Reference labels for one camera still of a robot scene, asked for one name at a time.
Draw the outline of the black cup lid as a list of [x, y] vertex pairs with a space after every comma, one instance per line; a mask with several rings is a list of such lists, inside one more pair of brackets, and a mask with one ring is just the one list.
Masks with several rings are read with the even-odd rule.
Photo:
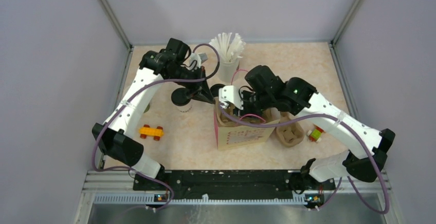
[[178, 88], [174, 90], [171, 94], [171, 101], [177, 107], [188, 105], [191, 101], [188, 89]]

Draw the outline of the cream pink paper bag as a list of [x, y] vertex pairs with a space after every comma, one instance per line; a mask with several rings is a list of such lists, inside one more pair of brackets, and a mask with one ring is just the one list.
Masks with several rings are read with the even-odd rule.
[[272, 109], [259, 110], [248, 103], [252, 88], [242, 86], [214, 85], [218, 97], [213, 111], [214, 132], [217, 149], [220, 151], [264, 143], [274, 127], [256, 127], [279, 123], [280, 119]]

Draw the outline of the white paper cup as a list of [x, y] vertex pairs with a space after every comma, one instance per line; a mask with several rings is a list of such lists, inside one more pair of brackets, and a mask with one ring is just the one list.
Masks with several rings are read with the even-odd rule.
[[182, 106], [177, 105], [176, 108], [181, 113], [187, 113], [187, 112], [189, 112], [192, 109], [192, 104], [188, 103], [188, 104], [182, 105]]

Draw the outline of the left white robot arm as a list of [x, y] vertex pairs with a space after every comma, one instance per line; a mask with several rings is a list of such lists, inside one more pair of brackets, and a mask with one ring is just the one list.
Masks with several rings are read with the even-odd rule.
[[221, 58], [217, 58], [211, 74], [202, 66], [203, 58], [195, 49], [175, 38], [170, 38], [159, 52], [145, 53], [131, 86], [111, 116], [93, 126], [92, 134], [97, 143], [94, 148], [122, 162], [119, 169], [141, 174], [151, 189], [162, 188], [164, 166], [149, 157], [144, 146], [134, 140], [139, 132], [137, 125], [163, 83], [173, 82], [180, 86], [172, 92], [171, 102], [182, 110], [189, 110], [192, 101], [215, 104], [207, 81], [217, 74]]

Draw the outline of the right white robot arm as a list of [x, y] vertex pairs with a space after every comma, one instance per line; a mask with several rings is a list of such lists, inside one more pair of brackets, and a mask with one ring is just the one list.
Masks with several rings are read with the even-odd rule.
[[373, 182], [381, 177], [395, 133], [376, 130], [342, 111], [328, 101], [315, 86], [299, 77], [283, 81], [266, 65], [250, 70], [245, 81], [252, 92], [243, 92], [243, 102], [257, 111], [276, 108], [309, 119], [344, 146], [345, 152], [327, 158], [311, 159], [301, 169], [302, 184], [315, 189], [322, 182], [337, 177], [353, 177]]

